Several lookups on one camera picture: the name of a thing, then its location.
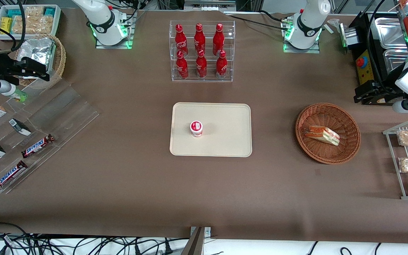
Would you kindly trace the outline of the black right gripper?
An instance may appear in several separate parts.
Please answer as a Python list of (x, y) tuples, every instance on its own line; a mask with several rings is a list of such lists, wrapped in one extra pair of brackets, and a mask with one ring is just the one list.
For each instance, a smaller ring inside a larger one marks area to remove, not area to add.
[(23, 57), (20, 60), (20, 66), (16, 65), (17, 61), (11, 59), (7, 54), (0, 54), (0, 80), (13, 80), (16, 77), (20, 79), (42, 79), (50, 81), (50, 75), (46, 72), (47, 66), (32, 58)]

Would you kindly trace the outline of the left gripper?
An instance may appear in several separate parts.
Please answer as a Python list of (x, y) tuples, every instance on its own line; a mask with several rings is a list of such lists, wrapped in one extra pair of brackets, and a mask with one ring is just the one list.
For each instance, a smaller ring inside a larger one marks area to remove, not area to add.
[(362, 105), (378, 105), (377, 101), (398, 101), (401, 99), (401, 92), (381, 85), (375, 80), (368, 80), (358, 86), (358, 93), (368, 93), (363, 95), (356, 94), (353, 97), (355, 103), (361, 103)]

